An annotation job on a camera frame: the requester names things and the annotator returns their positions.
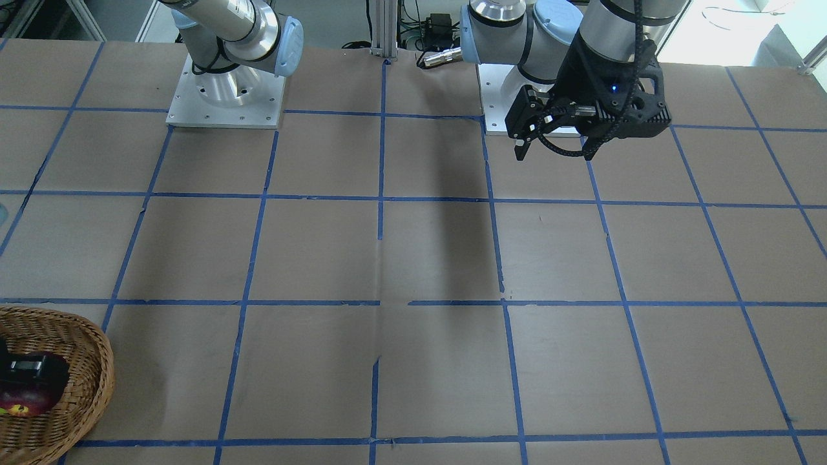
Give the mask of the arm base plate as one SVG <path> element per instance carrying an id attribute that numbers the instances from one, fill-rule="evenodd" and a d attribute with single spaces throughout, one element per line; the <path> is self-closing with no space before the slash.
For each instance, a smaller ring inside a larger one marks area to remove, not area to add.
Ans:
<path id="1" fill-rule="evenodd" d="M 479 97 L 484 110 L 485 132 L 489 136 L 507 136 L 505 118 L 518 91 L 525 85 L 546 92 L 550 83 L 536 83 L 520 73 L 517 65 L 479 64 Z"/>
<path id="2" fill-rule="evenodd" d="M 187 56 L 165 121 L 183 129 L 277 130 L 286 83 L 286 77 L 246 66 L 195 74 Z"/>

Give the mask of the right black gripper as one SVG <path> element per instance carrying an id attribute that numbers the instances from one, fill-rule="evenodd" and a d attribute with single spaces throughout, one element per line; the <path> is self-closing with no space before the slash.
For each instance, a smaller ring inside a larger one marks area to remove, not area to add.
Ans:
<path id="1" fill-rule="evenodd" d="M 50 351 L 13 353 L 6 339 L 1 339 L 1 380 L 22 384 L 47 384 L 67 386 L 70 364 L 65 357 Z"/>

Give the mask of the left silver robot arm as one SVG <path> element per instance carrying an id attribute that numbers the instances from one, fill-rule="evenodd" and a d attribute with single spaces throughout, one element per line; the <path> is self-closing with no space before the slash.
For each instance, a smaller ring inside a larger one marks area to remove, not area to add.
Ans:
<path id="1" fill-rule="evenodd" d="M 659 44 L 686 1 L 470 1 L 461 12 L 466 62 L 510 65 L 505 130 L 523 161 L 538 141 L 587 161 L 614 139 L 653 138 L 673 123 Z"/>

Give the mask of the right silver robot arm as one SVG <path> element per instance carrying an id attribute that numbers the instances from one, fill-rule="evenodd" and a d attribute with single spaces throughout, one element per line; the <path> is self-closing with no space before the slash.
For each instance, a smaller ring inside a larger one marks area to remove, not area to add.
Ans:
<path id="1" fill-rule="evenodd" d="M 188 50 L 168 123 L 192 129 L 276 129 L 286 81 L 302 58 L 301 22 L 266 1 L 165 1 Z M 2 345 L 2 407 L 35 415 L 70 382 L 70 362 Z"/>

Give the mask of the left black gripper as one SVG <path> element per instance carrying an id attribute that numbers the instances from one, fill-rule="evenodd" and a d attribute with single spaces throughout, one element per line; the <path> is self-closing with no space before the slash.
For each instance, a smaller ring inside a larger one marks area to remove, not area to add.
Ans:
<path id="1" fill-rule="evenodd" d="M 523 86 L 505 118 L 517 161 L 525 161 L 534 140 L 558 155 L 590 161 L 614 138 L 653 138 L 670 127 L 673 115 L 665 102 L 656 43 L 643 39 L 636 50 L 640 59 L 621 63 L 598 55 L 584 39 L 574 39 L 549 91 Z M 587 138 L 581 150 L 549 140 L 561 127 L 573 127 Z"/>

